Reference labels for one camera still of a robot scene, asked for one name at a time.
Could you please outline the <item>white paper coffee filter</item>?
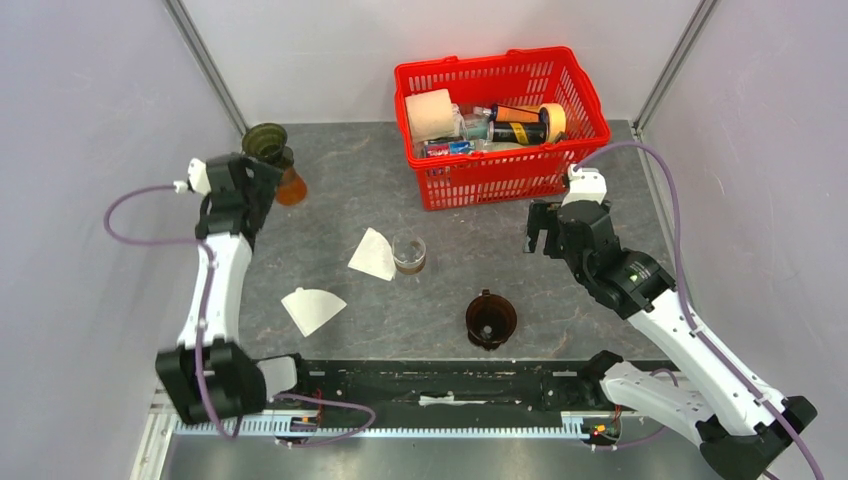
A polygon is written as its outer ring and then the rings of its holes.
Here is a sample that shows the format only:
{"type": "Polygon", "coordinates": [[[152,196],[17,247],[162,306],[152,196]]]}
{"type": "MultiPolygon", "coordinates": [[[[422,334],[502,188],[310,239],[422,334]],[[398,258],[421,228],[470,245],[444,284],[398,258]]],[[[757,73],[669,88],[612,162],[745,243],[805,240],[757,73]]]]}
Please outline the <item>white paper coffee filter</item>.
{"type": "Polygon", "coordinates": [[[387,282],[396,274],[391,245],[384,235],[371,227],[366,229],[347,266],[387,282]]]}

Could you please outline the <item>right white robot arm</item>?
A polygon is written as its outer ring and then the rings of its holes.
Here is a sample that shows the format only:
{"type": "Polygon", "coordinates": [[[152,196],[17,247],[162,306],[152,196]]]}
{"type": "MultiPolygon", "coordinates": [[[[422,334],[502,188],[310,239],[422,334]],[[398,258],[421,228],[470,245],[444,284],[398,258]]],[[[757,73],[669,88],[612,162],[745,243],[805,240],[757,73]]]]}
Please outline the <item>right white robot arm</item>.
{"type": "Polygon", "coordinates": [[[562,259],[600,305],[658,346],[687,391],[641,373],[621,356],[596,354],[577,382],[588,408],[608,403],[652,417],[695,445],[723,479],[758,479],[816,418],[803,396],[786,397],[729,351],[682,302],[672,276],[650,255],[621,246],[608,202],[531,202],[524,250],[562,259]]]}

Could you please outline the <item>green transparent dripper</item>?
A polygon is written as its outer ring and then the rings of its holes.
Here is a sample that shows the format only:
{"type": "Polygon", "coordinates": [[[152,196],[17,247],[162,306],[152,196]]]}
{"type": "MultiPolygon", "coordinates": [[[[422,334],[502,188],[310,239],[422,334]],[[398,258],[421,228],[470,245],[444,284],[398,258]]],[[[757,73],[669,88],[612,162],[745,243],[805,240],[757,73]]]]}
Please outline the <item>green transparent dripper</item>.
{"type": "Polygon", "coordinates": [[[276,123],[261,123],[250,128],[241,140],[243,152],[257,161],[281,170],[294,165],[294,154],[287,146],[288,132],[276,123]]]}

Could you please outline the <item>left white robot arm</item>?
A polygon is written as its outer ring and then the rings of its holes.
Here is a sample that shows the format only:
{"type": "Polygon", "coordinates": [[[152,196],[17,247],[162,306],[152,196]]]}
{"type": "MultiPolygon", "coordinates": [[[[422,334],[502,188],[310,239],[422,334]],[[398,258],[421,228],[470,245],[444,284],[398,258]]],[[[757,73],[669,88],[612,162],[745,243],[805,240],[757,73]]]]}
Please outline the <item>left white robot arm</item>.
{"type": "Polygon", "coordinates": [[[275,395],[295,409],[312,399],[314,383],[297,371],[298,355],[254,360],[239,342],[244,279],[281,178],[281,170],[241,153],[189,164],[187,188],[201,197],[198,273],[177,344],[155,359],[186,425],[221,426],[263,411],[275,395]]]}

